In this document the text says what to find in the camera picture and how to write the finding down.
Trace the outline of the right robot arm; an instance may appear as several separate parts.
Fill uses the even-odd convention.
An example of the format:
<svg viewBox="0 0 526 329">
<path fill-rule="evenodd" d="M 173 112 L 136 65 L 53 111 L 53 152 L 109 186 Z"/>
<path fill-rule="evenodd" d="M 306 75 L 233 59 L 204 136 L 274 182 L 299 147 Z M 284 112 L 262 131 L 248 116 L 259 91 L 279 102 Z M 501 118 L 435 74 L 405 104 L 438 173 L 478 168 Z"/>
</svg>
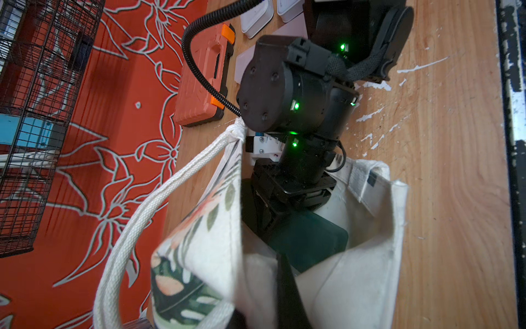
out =
<svg viewBox="0 0 526 329">
<path fill-rule="evenodd" d="M 188 68 L 211 96 L 255 132 L 280 134 L 278 163 L 258 160 L 252 186 L 263 204 L 281 213 L 314 210 L 336 186 L 331 163 L 356 107 L 357 81 L 389 79 L 414 23 L 405 1 L 307 1 L 307 37 L 264 35 L 229 102 L 203 76 L 190 50 L 196 35 L 256 7 L 236 1 L 192 22 L 182 37 Z"/>
</svg>

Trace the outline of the dark green pencil case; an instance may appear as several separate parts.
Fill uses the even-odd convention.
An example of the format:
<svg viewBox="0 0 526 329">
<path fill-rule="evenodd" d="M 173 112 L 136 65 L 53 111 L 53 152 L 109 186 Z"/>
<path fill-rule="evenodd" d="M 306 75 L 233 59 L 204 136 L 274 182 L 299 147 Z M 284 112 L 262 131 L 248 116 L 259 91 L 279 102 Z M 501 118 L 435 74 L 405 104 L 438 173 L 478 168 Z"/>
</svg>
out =
<svg viewBox="0 0 526 329">
<path fill-rule="evenodd" d="M 271 215 L 249 179 L 242 180 L 241 200 L 244 223 L 273 251 L 285 254 L 299 273 L 346 249 L 347 231 L 312 211 Z"/>
</svg>

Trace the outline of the grey pencil case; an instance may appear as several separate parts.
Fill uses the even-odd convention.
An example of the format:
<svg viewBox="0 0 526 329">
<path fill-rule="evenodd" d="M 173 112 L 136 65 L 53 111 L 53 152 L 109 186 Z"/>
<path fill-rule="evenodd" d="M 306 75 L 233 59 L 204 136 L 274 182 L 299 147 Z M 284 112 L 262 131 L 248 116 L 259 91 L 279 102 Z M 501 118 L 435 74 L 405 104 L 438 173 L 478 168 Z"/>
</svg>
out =
<svg viewBox="0 0 526 329">
<path fill-rule="evenodd" d="M 304 11 L 304 0 L 277 0 L 277 13 L 284 23 L 288 23 Z"/>
<path fill-rule="evenodd" d="M 241 15 L 241 28 L 247 38 L 253 38 L 273 18 L 274 5 L 272 0 L 264 0 L 255 8 Z"/>
</svg>

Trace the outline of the white canvas tote bag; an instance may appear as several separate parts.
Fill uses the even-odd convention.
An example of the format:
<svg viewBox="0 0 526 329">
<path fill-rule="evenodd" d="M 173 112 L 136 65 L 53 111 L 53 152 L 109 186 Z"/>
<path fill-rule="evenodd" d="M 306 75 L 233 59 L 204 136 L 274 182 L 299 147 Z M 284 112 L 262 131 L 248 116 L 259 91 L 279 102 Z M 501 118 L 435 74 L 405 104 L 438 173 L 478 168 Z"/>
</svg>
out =
<svg viewBox="0 0 526 329">
<path fill-rule="evenodd" d="M 195 209 L 151 255 L 157 328 L 278 327 L 278 260 L 242 224 L 242 144 L 237 119 L 135 210 L 106 263 L 93 306 L 96 328 L 122 328 L 119 294 L 127 262 L 146 224 L 168 196 L 221 161 Z M 408 186 L 387 164 L 347 159 L 336 191 L 318 214 L 345 229 L 345 251 L 295 279 L 312 328 L 390 328 L 404 242 Z"/>
</svg>

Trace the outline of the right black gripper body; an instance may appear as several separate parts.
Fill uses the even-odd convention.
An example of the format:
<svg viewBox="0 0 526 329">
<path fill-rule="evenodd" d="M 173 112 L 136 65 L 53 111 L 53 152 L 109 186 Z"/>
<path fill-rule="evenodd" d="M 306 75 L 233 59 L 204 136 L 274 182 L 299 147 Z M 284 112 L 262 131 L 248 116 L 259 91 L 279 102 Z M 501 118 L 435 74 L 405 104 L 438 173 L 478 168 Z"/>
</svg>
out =
<svg viewBox="0 0 526 329">
<path fill-rule="evenodd" d="M 329 201 L 336 186 L 326 169 L 336 157 L 337 141 L 299 133 L 285 138 L 278 162 L 256 161 L 253 190 L 271 210 L 316 210 Z"/>
</svg>

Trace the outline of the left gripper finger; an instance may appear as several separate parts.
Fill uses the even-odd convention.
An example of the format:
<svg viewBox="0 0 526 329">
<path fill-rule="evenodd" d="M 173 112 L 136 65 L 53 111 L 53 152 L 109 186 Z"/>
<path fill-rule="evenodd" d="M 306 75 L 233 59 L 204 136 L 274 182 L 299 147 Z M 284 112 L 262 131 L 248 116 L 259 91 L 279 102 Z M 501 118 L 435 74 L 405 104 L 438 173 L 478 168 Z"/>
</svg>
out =
<svg viewBox="0 0 526 329">
<path fill-rule="evenodd" d="M 277 260 L 278 328 L 312 328 L 288 258 L 285 254 L 278 254 Z"/>
</svg>

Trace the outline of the light blue box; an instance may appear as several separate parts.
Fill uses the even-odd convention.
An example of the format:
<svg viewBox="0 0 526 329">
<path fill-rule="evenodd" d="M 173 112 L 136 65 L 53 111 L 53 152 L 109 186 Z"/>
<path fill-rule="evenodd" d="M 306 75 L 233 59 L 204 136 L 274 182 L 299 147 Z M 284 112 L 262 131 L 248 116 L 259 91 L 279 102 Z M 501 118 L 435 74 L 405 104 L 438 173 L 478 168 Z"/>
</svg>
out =
<svg viewBox="0 0 526 329">
<path fill-rule="evenodd" d="M 47 149 L 51 142 L 54 125 L 48 121 L 25 117 L 18 130 L 21 118 L 1 114 L 1 144 L 18 148 Z"/>
</svg>

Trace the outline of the translucent plastic pencil box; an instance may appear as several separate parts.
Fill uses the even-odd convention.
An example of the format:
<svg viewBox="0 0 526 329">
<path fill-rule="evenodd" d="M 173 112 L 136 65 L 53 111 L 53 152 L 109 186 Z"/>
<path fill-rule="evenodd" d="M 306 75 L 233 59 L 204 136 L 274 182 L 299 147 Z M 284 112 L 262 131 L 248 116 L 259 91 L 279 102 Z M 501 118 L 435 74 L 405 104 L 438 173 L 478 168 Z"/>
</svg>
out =
<svg viewBox="0 0 526 329">
<path fill-rule="evenodd" d="M 260 69 L 270 71 L 278 65 L 280 58 L 286 57 L 286 48 L 291 42 L 307 36 L 304 14 L 296 16 L 271 35 L 261 36 L 254 46 L 236 57 L 234 82 L 241 84 L 245 71 L 250 73 L 252 67 L 255 67 L 256 73 Z"/>
</svg>

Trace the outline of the small black round device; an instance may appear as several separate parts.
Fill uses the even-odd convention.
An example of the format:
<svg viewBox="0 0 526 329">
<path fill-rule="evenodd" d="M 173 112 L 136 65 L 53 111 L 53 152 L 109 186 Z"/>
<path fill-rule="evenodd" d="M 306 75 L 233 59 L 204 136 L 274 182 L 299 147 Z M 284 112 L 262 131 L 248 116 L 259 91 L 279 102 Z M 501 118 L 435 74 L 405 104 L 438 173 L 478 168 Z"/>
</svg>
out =
<svg viewBox="0 0 526 329">
<path fill-rule="evenodd" d="M 68 69 L 83 72 L 88 64 L 94 40 L 86 34 L 79 33 L 68 60 Z"/>
</svg>

